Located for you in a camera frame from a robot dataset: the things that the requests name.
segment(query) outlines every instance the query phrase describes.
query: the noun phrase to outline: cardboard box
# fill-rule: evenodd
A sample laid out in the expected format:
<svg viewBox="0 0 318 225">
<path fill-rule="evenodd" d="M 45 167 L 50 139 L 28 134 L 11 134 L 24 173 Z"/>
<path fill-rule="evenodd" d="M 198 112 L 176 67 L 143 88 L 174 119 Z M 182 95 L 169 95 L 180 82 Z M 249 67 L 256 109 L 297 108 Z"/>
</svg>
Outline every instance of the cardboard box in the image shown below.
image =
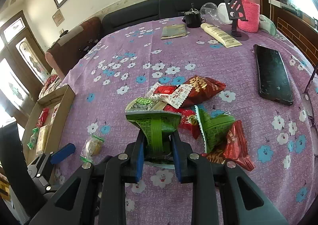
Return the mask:
<svg viewBox="0 0 318 225">
<path fill-rule="evenodd" d="M 36 157 L 36 145 L 35 147 L 33 147 L 32 150 L 30 150 L 27 143 L 30 141 L 30 137 L 33 134 L 32 129 L 35 128 L 42 110 L 46 107 L 49 108 L 49 114 L 43 125 L 50 124 L 54 107 L 58 103 L 61 103 L 56 112 L 56 116 L 51 125 L 51 129 L 48 132 L 47 145 L 45 148 L 45 153 L 50 153 L 52 151 L 56 152 L 58 151 L 64 124 L 65 124 L 68 112 L 71 108 L 74 98 L 75 98 L 75 93 L 72 91 L 69 85 L 65 85 L 51 92 L 50 94 L 42 97 L 36 102 L 31 112 L 31 115 L 28 119 L 28 122 L 24 130 L 24 134 L 22 137 L 23 154 L 24 154 L 27 165 L 30 164 Z"/>
</svg>

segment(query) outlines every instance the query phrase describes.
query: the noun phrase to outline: table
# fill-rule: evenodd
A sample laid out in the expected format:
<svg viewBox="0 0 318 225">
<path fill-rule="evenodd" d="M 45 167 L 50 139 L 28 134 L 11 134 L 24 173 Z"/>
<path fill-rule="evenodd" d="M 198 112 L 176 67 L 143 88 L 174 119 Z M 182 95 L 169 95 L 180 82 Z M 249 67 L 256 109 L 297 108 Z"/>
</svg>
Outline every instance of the table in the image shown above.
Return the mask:
<svg viewBox="0 0 318 225">
<path fill-rule="evenodd" d="M 80 152 L 90 134 L 106 140 L 97 162 L 123 152 L 136 139 L 138 129 L 126 121 L 124 109 L 155 82 L 177 85 L 198 74 L 226 83 L 225 91 L 199 107 L 213 114 L 214 106 L 242 120 L 256 165 L 250 178 L 290 224 L 297 224 L 318 191 L 312 136 L 301 100 L 312 66 L 280 33 L 249 33 L 242 46 L 229 49 L 201 28 L 161 40 L 162 28 L 181 24 L 181 19 L 146 22 L 107 35 L 69 72 L 63 84 L 69 84 L 76 97 L 60 147 L 71 142 L 76 152 L 57 169 L 58 180 L 63 183 L 81 165 Z M 281 53 L 294 94 L 292 106 L 258 95 L 256 43 Z M 318 120 L 318 83 L 309 94 Z M 195 141 L 188 131 L 179 133 L 195 152 L 203 152 L 201 137 Z M 144 166 L 139 184 L 126 184 L 125 189 L 127 224 L 190 224 L 192 185 L 179 184 L 174 170 Z"/>
</svg>

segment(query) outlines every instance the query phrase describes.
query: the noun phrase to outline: metal screw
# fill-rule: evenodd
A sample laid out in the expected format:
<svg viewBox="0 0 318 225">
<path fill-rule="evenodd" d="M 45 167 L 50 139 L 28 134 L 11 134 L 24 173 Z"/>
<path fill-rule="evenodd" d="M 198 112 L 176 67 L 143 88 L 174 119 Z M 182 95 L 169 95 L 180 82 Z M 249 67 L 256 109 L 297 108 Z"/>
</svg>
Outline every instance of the metal screw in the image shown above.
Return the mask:
<svg viewBox="0 0 318 225">
<path fill-rule="evenodd" d="M 128 159 L 128 155 L 126 153 L 122 153 L 118 155 L 118 158 L 121 160 Z"/>
<path fill-rule="evenodd" d="M 233 161 L 227 162 L 226 165 L 227 165 L 228 168 L 235 168 L 236 167 L 236 164 Z"/>
<path fill-rule="evenodd" d="M 83 169 L 89 169 L 91 166 L 92 166 L 92 164 L 90 162 L 85 162 L 82 164 Z"/>
<path fill-rule="evenodd" d="M 198 159 L 198 158 L 199 158 L 199 154 L 197 154 L 197 153 L 191 153 L 191 154 L 189 155 L 189 157 L 190 157 L 190 159 Z"/>
</svg>

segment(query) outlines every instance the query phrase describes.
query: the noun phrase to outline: black phone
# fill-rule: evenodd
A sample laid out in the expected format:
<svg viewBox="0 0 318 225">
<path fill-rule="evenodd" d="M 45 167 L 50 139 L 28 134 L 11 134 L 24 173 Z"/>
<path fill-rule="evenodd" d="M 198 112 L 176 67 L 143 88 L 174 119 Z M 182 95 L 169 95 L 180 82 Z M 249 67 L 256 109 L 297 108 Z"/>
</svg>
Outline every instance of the black phone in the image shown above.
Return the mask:
<svg viewBox="0 0 318 225">
<path fill-rule="evenodd" d="M 292 105 L 292 89 L 280 53 L 257 44 L 254 45 L 254 52 L 259 95 L 284 105 Z"/>
</svg>

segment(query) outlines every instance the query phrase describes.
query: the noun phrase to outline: pink thermos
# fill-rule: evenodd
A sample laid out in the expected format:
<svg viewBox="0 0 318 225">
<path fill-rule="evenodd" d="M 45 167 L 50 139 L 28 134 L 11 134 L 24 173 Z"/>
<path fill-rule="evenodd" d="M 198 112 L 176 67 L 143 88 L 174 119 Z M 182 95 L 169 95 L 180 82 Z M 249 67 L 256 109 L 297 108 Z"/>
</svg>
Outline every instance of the pink thermos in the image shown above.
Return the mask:
<svg viewBox="0 0 318 225">
<path fill-rule="evenodd" d="M 238 20 L 238 27 L 243 31 L 256 33 L 260 22 L 260 0 L 242 0 L 248 21 Z"/>
</svg>

